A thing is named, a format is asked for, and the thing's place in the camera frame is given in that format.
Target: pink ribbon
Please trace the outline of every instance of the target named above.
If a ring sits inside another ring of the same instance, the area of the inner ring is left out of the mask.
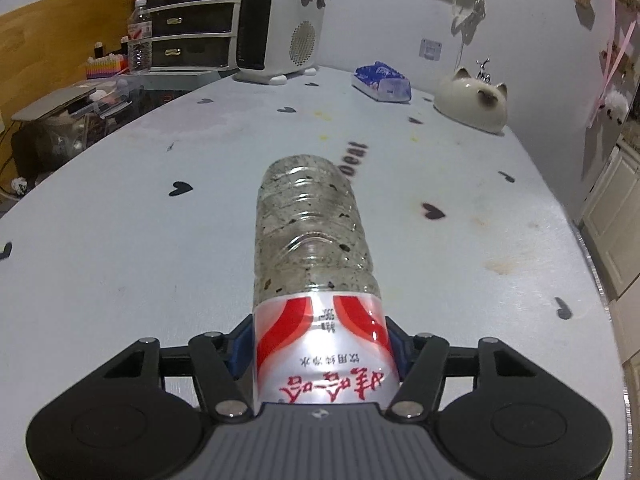
[[[596,102],[593,104],[593,110],[591,110],[591,115],[589,116],[588,126],[590,128],[593,126],[593,121],[595,121],[596,116],[598,115],[598,111],[600,111],[600,107],[604,105],[607,88],[609,87],[611,80],[613,79],[613,75],[616,73],[616,70],[620,66],[620,62],[622,61],[622,57],[626,52],[626,48],[629,46],[629,43],[631,43],[631,35],[636,28],[638,19],[640,19],[640,14],[637,14],[636,20],[632,22],[631,25],[629,25],[629,30],[626,32],[625,41],[623,41],[622,46],[620,46],[618,57],[616,59],[616,62],[612,66],[611,57],[613,55],[613,43],[616,39],[616,0],[611,0],[611,24],[609,29],[609,44],[607,45],[607,65],[604,70],[604,81],[602,84],[602,89],[600,90],[600,95],[596,99]]]

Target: plush toy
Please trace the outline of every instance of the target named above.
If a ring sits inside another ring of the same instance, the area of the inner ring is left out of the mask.
[[[617,90],[612,90],[607,94],[600,110],[603,108],[607,110],[607,117],[611,121],[616,121],[621,126],[629,114],[629,102],[626,100],[626,97]]]
[[[11,181],[11,189],[14,190],[14,193],[17,196],[24,196],[27,194],[28,190],[27,181],[21,176],[19,176],[18,178],[14,178]]]

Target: wooden wall panel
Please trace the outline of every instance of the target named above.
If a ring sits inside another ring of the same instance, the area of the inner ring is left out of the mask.
[[[49,92],[84,79],[96,41],[105,52],[120,46],[134,0],[41,0],[0,16],[0,112],[11,116]],[[0,166],[11,154],[0,146]],[[0,176],[7,189],[13,163]]]

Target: white heater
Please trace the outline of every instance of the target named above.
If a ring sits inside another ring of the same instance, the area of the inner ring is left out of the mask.
[[[236,78],[284,84],[287,74],[315,75],[325,0],[242,0]]]

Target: tissue pack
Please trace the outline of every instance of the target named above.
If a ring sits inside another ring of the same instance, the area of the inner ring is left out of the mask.
[[[411,100],[409,80],[380,61],[357,68],[351,84],[376,101],[407,103]]]

